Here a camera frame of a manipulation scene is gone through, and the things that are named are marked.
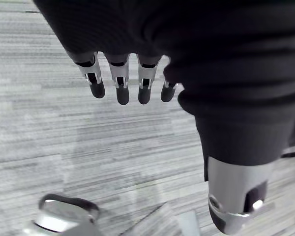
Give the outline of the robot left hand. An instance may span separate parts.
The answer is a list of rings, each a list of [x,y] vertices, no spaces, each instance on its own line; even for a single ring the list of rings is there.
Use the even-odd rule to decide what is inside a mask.
[[[117,100],[129,101],[130,54],[147,104],[163,56],[161,99],[181,84],[196,122],[208,205],[217,229],[236,234],[266,198],[274,162],[295,147],[295,0],[37,0],[36,7],[105,95],[97,59],[110,66]]]

